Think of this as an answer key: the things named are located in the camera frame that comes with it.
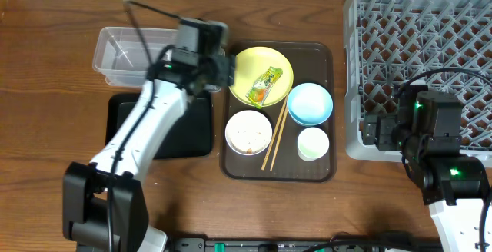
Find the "white cup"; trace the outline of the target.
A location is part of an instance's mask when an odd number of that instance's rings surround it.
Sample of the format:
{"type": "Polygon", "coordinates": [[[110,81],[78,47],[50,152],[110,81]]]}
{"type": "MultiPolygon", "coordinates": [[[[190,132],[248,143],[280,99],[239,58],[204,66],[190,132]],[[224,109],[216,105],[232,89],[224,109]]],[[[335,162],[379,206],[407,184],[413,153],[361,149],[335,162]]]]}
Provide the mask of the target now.
{"type": "Polygon", "coordinates": [[[297,139],[298,156],[303,161],[315,161],[329,150],[330,140],[320,128],[305,128],[297,139]]]}

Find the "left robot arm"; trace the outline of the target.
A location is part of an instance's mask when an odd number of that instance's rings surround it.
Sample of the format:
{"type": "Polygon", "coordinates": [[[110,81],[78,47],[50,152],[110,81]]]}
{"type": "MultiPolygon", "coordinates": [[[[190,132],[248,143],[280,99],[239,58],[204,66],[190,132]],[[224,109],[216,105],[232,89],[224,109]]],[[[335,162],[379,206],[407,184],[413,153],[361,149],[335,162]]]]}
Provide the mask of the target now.
{"type": "Polygon", "coordinates": [[[149,224],[142,185],[162,141],[208,85],[234,82],[223,53],[228,27],[185,20],[173,45],[149,56],[138,101],[89,164],[71,163],[62,185],[66,239],[102,251],[163,251],[168,237],[149,224]]]}

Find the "white bowl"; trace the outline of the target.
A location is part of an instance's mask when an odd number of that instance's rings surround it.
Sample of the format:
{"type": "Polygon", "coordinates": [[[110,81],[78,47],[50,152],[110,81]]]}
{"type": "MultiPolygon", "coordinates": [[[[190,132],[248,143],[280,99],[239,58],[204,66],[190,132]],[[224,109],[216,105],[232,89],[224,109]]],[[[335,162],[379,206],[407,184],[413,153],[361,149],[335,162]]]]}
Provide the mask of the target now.
{"type": "Polygon", "coordinates": [[[225,126],[225,140],[237,154],[252,156],[268,147],[273,129],[259,111],[244,110],[234,114],[225,126]]]}

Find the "green snack wrapper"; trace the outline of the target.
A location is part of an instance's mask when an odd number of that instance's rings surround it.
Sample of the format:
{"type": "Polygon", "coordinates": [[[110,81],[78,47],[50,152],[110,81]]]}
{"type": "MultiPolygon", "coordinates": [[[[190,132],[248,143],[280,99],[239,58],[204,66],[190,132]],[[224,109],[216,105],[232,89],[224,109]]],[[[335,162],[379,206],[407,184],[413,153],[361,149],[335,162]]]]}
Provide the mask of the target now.
{"type": "Polygon", "coordinates": [[[281,68],[270,67],[260,75],[246,94],[246,98],[256,108],[262,108],[263,104],[276,81],[283,75],[281,68]]]}

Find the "yellow plate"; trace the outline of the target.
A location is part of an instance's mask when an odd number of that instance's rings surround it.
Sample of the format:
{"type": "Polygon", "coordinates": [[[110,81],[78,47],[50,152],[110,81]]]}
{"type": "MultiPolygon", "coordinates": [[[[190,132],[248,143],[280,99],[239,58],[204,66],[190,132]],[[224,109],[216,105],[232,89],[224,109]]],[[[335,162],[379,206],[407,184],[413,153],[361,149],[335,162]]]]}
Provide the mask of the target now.
{"type": "Polygon", "coordinates": [[[281,68],[283,75],[270,90],[263,107],[281,101],[291,90],[294,72],[291,63],[279,51],[267,47],[253,47],[241,51],[236,57],[234,84],[231,93],[241,102],[253,106],[246,94],[256,79],[270,67],[281,68]]]}

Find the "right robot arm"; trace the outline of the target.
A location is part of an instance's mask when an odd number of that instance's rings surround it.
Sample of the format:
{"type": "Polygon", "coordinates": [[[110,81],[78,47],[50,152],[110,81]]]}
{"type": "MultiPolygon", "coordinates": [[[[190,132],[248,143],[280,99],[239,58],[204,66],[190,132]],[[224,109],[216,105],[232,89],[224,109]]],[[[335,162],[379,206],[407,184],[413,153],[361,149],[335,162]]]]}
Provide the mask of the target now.
{"type": "Polygon", "coordinates": [[[363,142],[401,153],[445,251],[489,251],[491,185],[482,162],[460,151],[461,113],[452,94],[406,91],[396,112],[364,119],[363,142]]]}

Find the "light blue bowl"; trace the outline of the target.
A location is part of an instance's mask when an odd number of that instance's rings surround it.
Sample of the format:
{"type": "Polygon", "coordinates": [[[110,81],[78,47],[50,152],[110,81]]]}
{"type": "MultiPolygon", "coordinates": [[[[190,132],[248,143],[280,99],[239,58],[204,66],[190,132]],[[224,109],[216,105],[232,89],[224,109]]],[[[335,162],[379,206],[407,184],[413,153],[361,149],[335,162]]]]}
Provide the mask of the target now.
{"type": "Polygon", "coordinates": [[[288,114],[297,124],[310,127],[324,123],[331,116],[334,102],[323,86],[303,83],[291,90],[287,107],[288,114]]]}

